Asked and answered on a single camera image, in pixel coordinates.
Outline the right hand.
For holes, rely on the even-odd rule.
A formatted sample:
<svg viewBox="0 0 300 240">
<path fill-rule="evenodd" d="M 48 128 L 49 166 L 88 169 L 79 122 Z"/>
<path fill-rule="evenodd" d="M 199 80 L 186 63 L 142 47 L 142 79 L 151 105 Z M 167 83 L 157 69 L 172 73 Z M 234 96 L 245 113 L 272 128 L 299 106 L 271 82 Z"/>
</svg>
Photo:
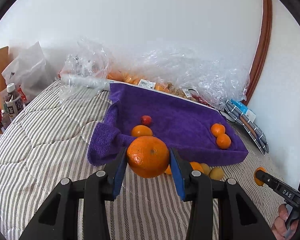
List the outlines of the right hand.
<svg viewBox="0 0 300 240">
<path fill-rule="evenodd" d="M 285 204 L 279 206 L 278 213 L 279 215 L 276 217 L 271 227 L 272 233 L 278 240 L 291 239 L 296 232 L 299 221 L 295 220 L 289 228 L 286 227 L 285 222 L 288 219 L 288 210 Z"/>
</svg>

